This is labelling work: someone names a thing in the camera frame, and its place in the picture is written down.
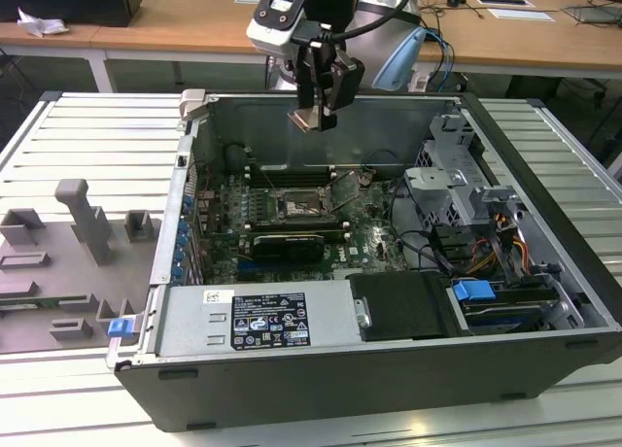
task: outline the paper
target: paper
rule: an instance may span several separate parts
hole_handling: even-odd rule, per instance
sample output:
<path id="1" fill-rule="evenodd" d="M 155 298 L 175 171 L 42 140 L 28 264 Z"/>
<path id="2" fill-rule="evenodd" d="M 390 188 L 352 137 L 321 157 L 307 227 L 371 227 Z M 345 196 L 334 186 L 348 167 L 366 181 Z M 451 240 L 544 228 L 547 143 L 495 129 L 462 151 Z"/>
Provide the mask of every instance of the paper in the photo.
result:
<path id="1" fill-rule="evenodd" d="M 499 10 L 497 8 L 489 8 L 488 11 L 499 19 L 526 19 L 530 21 L 554 21 L 552 17 L 546 13 L 530 12 L 526 10 Z"/>
<path id="2" fill-rule="evenodd" d="M 17 10 L 19 11 L 17 24 L 33 36 L 43 37 L 44 34 L 69 32 L 69 29 L 61 19 L 40 19 L 39 17 L 27 15 L 21 9 Z"/>

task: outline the blue clip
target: blue clip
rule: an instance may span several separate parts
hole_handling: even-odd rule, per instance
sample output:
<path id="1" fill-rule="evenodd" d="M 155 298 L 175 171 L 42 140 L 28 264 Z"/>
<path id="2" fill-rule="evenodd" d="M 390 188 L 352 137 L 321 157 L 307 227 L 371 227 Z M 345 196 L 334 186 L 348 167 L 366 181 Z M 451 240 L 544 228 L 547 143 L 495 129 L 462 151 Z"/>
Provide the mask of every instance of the blue clip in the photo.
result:
<path id="1" fill-rule="evenodd" d="M 110 338 L 121 337 L 131 338 L 134 336 L 133 318 L 115 318 L 108 325 L 108 336 Z"/>
<path id="2" fill-rule="evenodd" d="M 495 299 L 495 291 L 487 280 L 461 280 L 452 287 L 459 301 L 465 299 Z"/>

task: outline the table leg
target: table leg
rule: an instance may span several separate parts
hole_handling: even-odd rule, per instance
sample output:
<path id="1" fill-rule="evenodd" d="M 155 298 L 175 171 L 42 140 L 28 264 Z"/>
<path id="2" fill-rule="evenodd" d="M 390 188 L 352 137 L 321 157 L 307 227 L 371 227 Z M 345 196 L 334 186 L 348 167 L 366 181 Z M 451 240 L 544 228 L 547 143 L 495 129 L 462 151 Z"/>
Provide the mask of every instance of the table leg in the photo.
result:
<path id="1" fill-rule="evenodd" d="M 99 92 L 117 92 L 117 84 L 115 83 L 112 73 L 108 69 L 104 51 L 96 49 L 88 51 L 86 59 L 88 60 L 90 71 L 97 84 L 97 90 Z"/>
<path id="2" fill-rule="evenodd" d="M 182 65 L 179 61 L 171 61 L 173 65 L 173 78 L 176 85 L 182 85 L 184 83 L 184 76 L 182 75 Z"/>

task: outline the wooden table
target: wooden table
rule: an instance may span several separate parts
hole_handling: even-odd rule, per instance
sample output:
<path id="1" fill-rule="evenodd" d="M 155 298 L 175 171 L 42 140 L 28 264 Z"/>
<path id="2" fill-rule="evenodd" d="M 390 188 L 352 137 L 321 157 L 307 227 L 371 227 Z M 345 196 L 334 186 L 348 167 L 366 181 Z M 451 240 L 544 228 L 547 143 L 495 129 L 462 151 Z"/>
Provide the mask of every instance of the wooden table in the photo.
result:
<path id="1" fill-rule="evenodd" d="M 445 0 L 420 0 L 429 4 Z M 471 6 L 475 0 L 467 0 Z M 446 40 L 456 50 L 455 71 L 622 79 L 622 31 L 576 25 L 560 8 L 585 0 L 529 0 L 554 22 L 496 19 L 479 10 L 446 10 L 440 19 Z M 71 32 L 38 39 L 15 24 L 0 23 L 0 46 L 19 55 L 87 59 L 100 91 L 115 89 L 107 60 L 139 59 L 263 63 L 246 37 L 255 5 L 234 0 L 143 0 L 129 27 L 70 25 Z M 435 27 L 434 17 L 426 22 Z M 432 69 L 438 46 L 425 44 L 418 67 Z"/>

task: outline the warning label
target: warning label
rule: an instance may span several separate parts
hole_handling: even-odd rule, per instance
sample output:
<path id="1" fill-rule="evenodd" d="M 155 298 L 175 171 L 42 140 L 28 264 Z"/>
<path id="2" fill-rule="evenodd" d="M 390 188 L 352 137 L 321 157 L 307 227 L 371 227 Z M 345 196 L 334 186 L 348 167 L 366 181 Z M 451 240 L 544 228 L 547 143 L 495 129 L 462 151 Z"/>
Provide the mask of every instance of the warning label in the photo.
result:
<path id="1" fill-rule="evenodd" d="M 304 293 L 234 296 L 231 317 L 235 350 L 311 345 Z"/>

